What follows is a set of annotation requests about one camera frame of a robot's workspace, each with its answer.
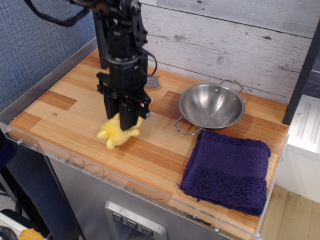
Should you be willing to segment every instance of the yellow object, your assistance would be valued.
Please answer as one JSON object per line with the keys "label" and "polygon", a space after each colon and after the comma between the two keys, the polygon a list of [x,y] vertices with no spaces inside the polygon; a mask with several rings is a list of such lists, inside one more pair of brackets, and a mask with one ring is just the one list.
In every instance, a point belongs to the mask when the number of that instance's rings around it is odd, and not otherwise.
{"label": "yellow object", "polygon": [[139,116],[136,125],[128,130],[122,131],[120,127],[120,114],[117,113],[101,126],[100,132],[98,132],[96,137],[101,140],[106,140],[106,147],[109,150],[113,150],[115,146],[124,144],[130,137],[138,136],[140,134],[138,128],[141,124],[142,118]]}
{"label": "yellow object", "polygon": [[44,237],[32,228],[23,230],[20,234],[19,240],[44,240]]}

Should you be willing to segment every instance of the pan handle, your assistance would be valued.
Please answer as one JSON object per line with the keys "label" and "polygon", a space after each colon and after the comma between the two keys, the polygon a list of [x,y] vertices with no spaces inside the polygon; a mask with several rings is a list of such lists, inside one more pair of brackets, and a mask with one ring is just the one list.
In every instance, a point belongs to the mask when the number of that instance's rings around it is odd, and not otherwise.
{"label": "pan handle", "polygon": [[241,85],[241,83],[238,82],[237,80],[223,80],[222,82],[220,82],[220,84],[222,85],[224,82],[229,82],[229,83],[236,83],[236,84],[238,84],[238,85],[241,87],[240,91],[238,91],[238,94],[241,93],[242,90],[244,89],[244,87]]}
{"label": "pan handle", "polygon": [[181,131],[180,128],[178,127],[178,123],[184,118],[184,116],[181,116],[175,123],[175,127],[176,129],[178,130],[179,133],[181,134],[185,134],[185,135],[191,135],[191,136],[195,136],[197,135],[201,130],[206,130],[205,128],[203,127],[200,127],[195,133],[190,133],[190,132],[186,132],[186,131]]}

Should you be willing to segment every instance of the wooden floor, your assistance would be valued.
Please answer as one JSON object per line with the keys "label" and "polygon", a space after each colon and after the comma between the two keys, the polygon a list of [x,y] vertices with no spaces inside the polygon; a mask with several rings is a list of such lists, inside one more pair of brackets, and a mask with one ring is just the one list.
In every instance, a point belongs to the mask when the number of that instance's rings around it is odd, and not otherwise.
{"label": "wooden floor", "polygon": [[274,186],[260,234],[263,240],[320,240],[320,203]]}

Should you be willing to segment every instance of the metal bowl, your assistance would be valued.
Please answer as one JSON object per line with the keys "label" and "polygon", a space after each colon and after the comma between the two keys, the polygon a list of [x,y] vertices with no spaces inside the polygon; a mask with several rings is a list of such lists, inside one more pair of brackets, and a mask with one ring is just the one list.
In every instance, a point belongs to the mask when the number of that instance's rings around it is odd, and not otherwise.
{"label": "metal bowl", "polygon": [[[241,90],[237,93],[223,86],[224,82],[237,83]],[[239,95],[243,89],[235,80],[224,80],[220,84],[204,83],[188,88],[179,99],[182,117],[175,122],[177,130],[194,136],[202,129],[221,129],[235,124],[245,113],[245,103]],[[201,128],[195,133],[181,131],[177,123],[182,118]]]}

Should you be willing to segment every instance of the wooden countertop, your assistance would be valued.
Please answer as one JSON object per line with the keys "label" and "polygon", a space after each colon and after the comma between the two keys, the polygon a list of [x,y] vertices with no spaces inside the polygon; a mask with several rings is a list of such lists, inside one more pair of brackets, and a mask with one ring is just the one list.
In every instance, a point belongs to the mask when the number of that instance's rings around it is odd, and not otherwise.
{"label": "wooden countertop", "polygon": [[[227,236],[251,239],[250,234],[257,233],[260,217],[206,201],[197,202],[177,186],[197,140],[196,136],[177,131],[174,123],[181,116],[178,102],[187,88],[203,82],[159,69],[156,76],[160,87],[146,89],[154,98],[150,105],[151,118],[143,121],[138,137],[109,151],[105,142],[96,138],[107,120],[103,95],[97,91],[98,72],[105,71],[100,69],[98,50],[95,50],[16,117],[10,127],[18,131],[11,130],[10,134],[17,139],[28,138],[43,153],[55,153],[57,158],[74,161],[93,171],[103,170],[106,176],[157,199],[164,206],[174,207],[187,217],[197,215],[195,221],[211,228],[219,227]],[[245,102],[242,119],[215,131],[268,144],[272,151],[266,177],[270,194],[289,129],[282,124],[287,105],[246,93],[240,95]],[[179,126],[183,131],[198,129],[187,121],[181,121]]]}

